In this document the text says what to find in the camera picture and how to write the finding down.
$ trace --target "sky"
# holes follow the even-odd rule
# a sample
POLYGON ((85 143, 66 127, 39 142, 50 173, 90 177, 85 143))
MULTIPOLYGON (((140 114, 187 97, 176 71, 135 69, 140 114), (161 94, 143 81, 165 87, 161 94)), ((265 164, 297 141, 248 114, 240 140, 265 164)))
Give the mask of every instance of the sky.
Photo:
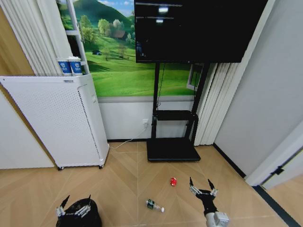
POLYGON ((134 0, 98 0, 102 4, 113 7, 122 13, 124 16, 128 17, 132 14, 134 10, 134 0))

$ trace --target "green hill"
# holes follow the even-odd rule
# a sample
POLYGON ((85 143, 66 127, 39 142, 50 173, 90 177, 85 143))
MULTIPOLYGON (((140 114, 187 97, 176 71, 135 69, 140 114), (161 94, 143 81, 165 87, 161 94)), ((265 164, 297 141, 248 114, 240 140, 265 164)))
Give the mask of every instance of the green hill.
POLYGON ((133 22, 134 23, 134 16, 133 15, 131 15, 131 16, 128 16, 127 17, 131 22, 133 22))
MULTIPOLYGON (((80 20, 82 15, 86 15, 95 27, 98 27, 98 21, 101 18, 106 19, 110 23, 115 19, 118 19, 124 23, 126 30, 129 30, 132 24, 129 18, 122 15, 118 10, 110 6, 106 6, 97 0, 78 0, 74 2, 74 7, 78 20, 80 20)), ((60 12, 61 15, 68 15, 66 5, 60 5, 60 12)))

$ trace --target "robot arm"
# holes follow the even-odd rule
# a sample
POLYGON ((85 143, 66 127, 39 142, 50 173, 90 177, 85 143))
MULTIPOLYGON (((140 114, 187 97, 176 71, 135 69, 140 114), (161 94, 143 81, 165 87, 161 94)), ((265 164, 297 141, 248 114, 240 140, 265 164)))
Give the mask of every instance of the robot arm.
POLYGON ((202 189, 198 190, 194 186, 190 177, 189 190, 203 203, 207 227, 226 227, 228 226, 229 218, 225 213, 218 212, 216 206, 214 205, 214 199, 218 190, 214 188, 214 185, 210 180, 208 180, 208 183, 212 191, 202 189))

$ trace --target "black cable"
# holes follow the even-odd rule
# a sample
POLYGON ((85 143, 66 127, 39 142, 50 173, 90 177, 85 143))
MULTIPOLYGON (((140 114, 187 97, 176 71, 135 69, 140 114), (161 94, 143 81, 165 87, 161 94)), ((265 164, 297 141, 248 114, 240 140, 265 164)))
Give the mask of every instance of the black cable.
POLYGON ((163 65, 162 79, 161 79, 161 84, 160 84, 159 96, 158 96, 158 100, 157 100, 157 110, 158 110, 158 107, 161 105, 161 103, 159 103, 159 98, 160 98, 160 96, 161 96, 161 88, 162 88, 162 81, 163 81, 164 69, 165 69, 165 63, 164 63, 164 65, 163 65))

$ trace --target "white air purifier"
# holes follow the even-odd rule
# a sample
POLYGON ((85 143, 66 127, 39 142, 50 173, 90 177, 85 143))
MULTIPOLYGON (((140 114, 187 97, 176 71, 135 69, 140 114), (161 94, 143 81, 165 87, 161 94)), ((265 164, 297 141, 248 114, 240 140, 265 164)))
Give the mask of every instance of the white air purifier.
POLYGON ((103 167, 109 145, 90 74, 1 76, 0 81, 59 169, 66 166, 103 167))

